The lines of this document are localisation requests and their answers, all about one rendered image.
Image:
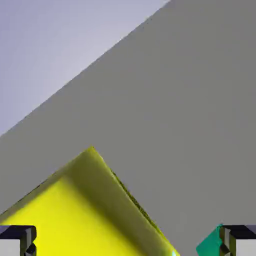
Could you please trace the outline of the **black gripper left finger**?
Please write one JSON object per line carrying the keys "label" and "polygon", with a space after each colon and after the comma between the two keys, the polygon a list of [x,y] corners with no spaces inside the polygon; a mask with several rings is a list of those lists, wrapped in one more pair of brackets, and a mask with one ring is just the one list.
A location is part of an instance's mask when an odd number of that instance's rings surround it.
{"label": "black gripper left finger", "polygon": [[37,256],[34,225],[0,225],[0,256]]}

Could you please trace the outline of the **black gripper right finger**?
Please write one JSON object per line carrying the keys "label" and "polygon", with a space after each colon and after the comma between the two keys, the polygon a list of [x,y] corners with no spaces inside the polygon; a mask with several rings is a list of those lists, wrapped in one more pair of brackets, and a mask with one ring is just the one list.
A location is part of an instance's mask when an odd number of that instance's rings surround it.
{"label": "black gripper right finger", "polygon": [[220,256],[256,256],[256,224],[223,225],[219,237]]}

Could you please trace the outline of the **small green cube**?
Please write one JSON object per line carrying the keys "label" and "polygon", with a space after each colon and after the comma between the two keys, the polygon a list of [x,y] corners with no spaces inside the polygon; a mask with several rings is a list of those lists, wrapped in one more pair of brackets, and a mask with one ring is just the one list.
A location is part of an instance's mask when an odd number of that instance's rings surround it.
{"label": "small green cube", "polygon": [[198,256],[220,256],[222,239],[220,229],[223,224],[219,224],[197,247]]}

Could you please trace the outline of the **large yellow box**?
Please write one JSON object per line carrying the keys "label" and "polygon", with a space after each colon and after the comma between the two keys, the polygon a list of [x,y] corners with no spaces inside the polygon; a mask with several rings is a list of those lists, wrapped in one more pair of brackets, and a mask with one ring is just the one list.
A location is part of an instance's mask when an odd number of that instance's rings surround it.
{"label": "large yellow box", "polygon": [[36,227],[36,256],[180,256],[90,147],[0,214]]}

